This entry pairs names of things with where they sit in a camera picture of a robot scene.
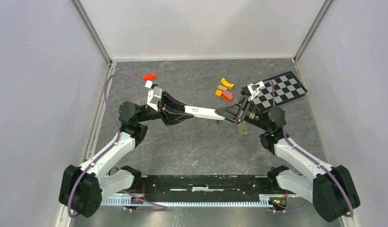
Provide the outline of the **beige remote control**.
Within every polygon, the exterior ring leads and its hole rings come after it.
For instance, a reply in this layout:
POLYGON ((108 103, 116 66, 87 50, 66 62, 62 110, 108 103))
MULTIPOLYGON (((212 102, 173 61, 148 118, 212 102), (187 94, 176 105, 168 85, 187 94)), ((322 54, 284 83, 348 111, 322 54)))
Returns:
POLYGON ((238 134, 240 136, 245 136, 249 134, 248 126, 246 122, 240 122, 237 124, 238 134))

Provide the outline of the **white and black stick remote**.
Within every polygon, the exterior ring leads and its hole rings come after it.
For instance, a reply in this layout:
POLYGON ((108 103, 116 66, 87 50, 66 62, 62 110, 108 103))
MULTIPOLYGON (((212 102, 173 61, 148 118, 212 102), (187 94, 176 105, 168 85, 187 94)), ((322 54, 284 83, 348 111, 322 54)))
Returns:
POLYGON ((215 112, 215 109, 185 105, 185 112, 197 118, 211 119, 217 121, 225 120, 225 117, 217 114, 215 112))

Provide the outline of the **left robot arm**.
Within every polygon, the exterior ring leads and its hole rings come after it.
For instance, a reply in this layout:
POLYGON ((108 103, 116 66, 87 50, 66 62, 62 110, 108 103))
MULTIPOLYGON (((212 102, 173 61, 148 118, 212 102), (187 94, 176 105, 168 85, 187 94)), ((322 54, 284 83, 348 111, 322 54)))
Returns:
POLYGON ((97 211, 102 200, 115 193, 125 189, 138 192, 142 180, 131 170, 121 169, 108 175, 109 170, 143 141, 148 126, 142 122, 161 119, 166 126, 171 126, 193 118, 195 109, 167 92, 157 95, 155 89, 149 91, 144 105, 122 103, 116 120, 118 130, 111 141, 92 158, 78 166, 69 165, 63 172, 59 202, 67 207, 68 216, 88 218, 97 211))

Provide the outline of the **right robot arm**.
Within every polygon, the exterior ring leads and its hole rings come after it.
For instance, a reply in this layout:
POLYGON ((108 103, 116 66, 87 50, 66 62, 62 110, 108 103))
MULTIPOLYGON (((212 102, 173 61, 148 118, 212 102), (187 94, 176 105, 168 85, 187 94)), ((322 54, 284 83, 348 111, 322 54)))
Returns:
POLYGON ((244 96, 238 103, 215 112, 230 122, 245 121, 264 130, 259 136, 263 148, 300 172, 298 175, 286 167, 273 171, 266 181, 269 191, 279 193, 284 189, 301 196, 327 222, 354 216, 361 202, 350 171, 343 165, 326 163, 299 146, 284 130, 283 109, 273 106, 261 111, 244 96))

